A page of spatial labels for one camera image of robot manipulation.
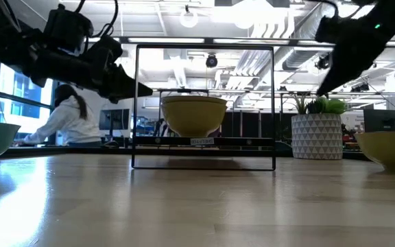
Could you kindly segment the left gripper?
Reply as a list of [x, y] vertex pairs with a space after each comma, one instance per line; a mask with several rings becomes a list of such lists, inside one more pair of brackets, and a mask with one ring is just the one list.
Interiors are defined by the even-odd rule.
[[119, 41], [111, 36], [102, 36], [79, 56], [88, 64], [90, 87], [113, 104], [123, 99], [151, 96], [151, 88], [137, 82], [121, 65], [115, 64], [122, 53]]

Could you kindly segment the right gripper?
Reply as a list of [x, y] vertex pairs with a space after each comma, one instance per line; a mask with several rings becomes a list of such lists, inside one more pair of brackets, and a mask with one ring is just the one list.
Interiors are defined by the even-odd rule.
[[342, 24], [334, 48], [334, 61], [316, 94], [326, 95], [357, 79], [369, 68], [388, 42], [382, 25], [349, 20]]

